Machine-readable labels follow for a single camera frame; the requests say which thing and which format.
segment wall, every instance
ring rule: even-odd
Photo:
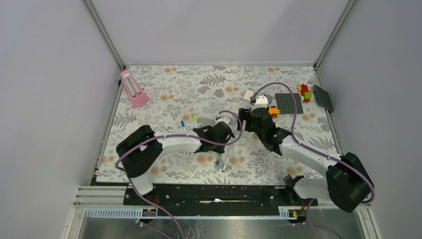
[[[0,238],[57,239],[118,68],[81,0],[0,3]]]
[[[128,65],[313,65],[347,0],[93,3]]]
[[[320,68],[344,145],[374,181],[383,239],[421,236],[421,9],[359,0]]]

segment floral tablecloth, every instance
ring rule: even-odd
[[[182,132],[180,121],[188,130],[213,125],[216,113],[246,108],[242,97],[246,90],[280,81],[293,91],[301,84],[316,83],[312,67],[263,66],[130,66],[129,71],[145,88],[150,101],[137,109],[123,91],[102,157],[97,182],[128,182],[115,169],[116,146],[140,126],[149,124],[156,132]],[[282,86],[270,86],[263,93],[287,93]],[[300,140],[335,152],[335,146],[323,108],[315,101],[302,103],[304,114],[298,115],[296,136]],[[277,126],[290,130],[293,115],[278,115]],[[231,126],[235,129],[235,120]],[[254,133],[245,132],[229,151],[227,167],[214,166],[217,153],[175,153],[159,157],[149,169],[154,183],[280,185],[290,174],[320,177],[298,161],[267,151]]]

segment white panel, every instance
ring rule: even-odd
[[[421,9],[357,1],[320,69],[344,145],[375,184],[384,239],[421,237]]]
[[[57,239],[118,68],[81,0],[0,3],[0,238]]]
[[[94,0],[126,64],[313,63],[347,0]]]

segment lego baseplate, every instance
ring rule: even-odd
[[[314,97],[315,102],[318,106],[326,108],[328,111],[333,112],[334,108],[331,103],[331,99],[327,91],[321,87],[314,85]]]
[[[298,114],[303,114],[303,108],[301,103],[301,97],[299,94],[294,93],[296,105],[298,107]],[[293,99],[290,94],[277,93],[276,94],[277,108],[281,111],[281,115],[288,115],[295,113],[295,107],[293,105]]]

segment pink box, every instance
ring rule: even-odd
[[[120,78],[123,83],[124,90],[126,91],[130,102],[132,102],[133,107],[141,107],[149,101],[149,97],[144,89],[136,82],[135,78],[128,70],[122,71],[120,73]]]

